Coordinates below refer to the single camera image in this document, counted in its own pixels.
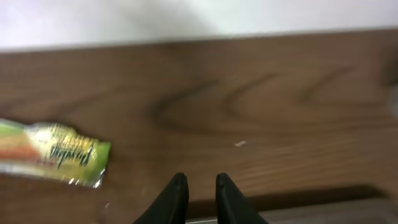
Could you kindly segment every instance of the wooden table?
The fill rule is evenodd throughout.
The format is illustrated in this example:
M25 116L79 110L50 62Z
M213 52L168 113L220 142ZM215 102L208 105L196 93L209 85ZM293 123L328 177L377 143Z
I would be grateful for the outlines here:
M132 223L176 172L193 202L219 172L247 196L398 196L397 48L386 30L0 55L0 117L114 143L100 189L1 175L0 222Z

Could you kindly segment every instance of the brown wooden surface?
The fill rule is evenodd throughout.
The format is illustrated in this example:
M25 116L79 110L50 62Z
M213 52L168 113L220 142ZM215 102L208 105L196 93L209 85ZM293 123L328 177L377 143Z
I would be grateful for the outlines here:
M397 47L377 31L0 55L2 118L114 143L98 190L0 175L0 222L131 223L176 172L193 201L214 198L219 172L248 196L398 196Z

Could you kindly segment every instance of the plastic wrapper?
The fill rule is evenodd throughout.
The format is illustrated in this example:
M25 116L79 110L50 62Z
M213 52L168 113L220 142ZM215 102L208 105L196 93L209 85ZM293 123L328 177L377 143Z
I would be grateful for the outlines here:
M0 119L0 172L97 188L110 142L81 136L56 123L23 125Z

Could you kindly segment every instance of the white wall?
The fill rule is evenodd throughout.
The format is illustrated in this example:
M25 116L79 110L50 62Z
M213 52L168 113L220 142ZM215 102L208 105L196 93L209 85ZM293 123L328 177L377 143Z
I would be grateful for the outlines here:
M0 51L398 26L398 0L0 0Z

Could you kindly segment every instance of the dark object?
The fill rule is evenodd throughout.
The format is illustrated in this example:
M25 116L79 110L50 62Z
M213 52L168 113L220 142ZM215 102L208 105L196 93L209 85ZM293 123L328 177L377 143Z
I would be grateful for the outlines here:
M188 199L187 177L178 173L134 224L185 223ZM217 175L216 203L220 224L267 224L227 174Z

